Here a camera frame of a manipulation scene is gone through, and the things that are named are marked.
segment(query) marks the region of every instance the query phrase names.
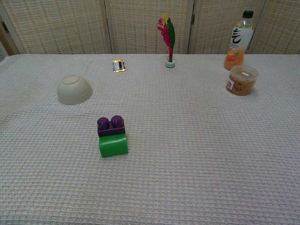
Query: white bowl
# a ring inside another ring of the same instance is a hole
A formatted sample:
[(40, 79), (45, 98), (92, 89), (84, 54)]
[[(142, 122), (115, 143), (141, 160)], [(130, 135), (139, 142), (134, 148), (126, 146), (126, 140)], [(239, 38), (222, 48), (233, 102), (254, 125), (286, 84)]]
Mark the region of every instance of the white bowl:
[(64, 78), (57, 87), (58, 100), (65, 105), (76, 105), (88, 100), (93, 94), (90, 84), (78, 76)]

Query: red feather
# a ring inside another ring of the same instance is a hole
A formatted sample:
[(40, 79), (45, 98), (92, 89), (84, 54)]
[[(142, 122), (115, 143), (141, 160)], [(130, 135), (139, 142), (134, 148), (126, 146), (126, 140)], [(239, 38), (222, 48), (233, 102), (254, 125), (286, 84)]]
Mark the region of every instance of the red feather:
[(164, 42), (166, 43), (168, 51), (169, 51), (169, 59), (172, 59), (173, 50), (171, 48), (171, 39), (170, 39), (167, 23), (162, 18), (160, 18), (158, 21), (158, 24), (160, 26), (158, 26), (157, 29), (159, 29), (161, 31), (161, 35), (163, 36)]

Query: feather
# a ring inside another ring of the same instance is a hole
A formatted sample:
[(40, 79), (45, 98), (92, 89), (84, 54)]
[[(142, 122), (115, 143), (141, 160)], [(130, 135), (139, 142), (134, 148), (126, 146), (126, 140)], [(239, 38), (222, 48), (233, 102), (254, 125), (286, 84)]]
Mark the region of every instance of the feather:
[(158, 20), (158, 24), (159, 26), (157, 29), (161, 31), (161, 35), (163, 36), (169, 52), (169, 61), (172, 62), (173, 48), (175, 44), (175, 30), (173, 24), (167, 14), (163, 14), (162, 18)]
[(174, 48), (174, 44), (175, 44), (175, 30), (173, 27), (173, 23), (171, 22), (171, 19), (169, 18), (167, 20), (167, 27), (168, 27), (168, 31), (169, 31), (169, 37), (170, 37), (170, 41), (171, 41), (171, 48)]

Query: bottle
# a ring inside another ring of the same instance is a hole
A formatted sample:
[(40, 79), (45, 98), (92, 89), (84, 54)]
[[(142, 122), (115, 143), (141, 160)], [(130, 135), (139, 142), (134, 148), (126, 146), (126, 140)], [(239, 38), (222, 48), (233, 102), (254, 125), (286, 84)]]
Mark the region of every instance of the bottle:
[(245, 51), (253, 35), (252, 16), (253, 11), (245, 10), (242, 20), (233, 28), (229, 51), (224, 62), (224, 67), (228, 70), (243, 63)]

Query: purple block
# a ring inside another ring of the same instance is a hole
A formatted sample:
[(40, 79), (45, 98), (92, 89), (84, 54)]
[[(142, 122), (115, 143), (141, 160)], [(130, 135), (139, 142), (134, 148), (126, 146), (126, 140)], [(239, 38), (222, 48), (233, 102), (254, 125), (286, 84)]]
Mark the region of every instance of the purple block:
[(113, 116), (111, 121), (105, 117), (101, 117), (98, 119), (97, 124), (99, 137), (125, 133), (124, 120), (118, 115)]

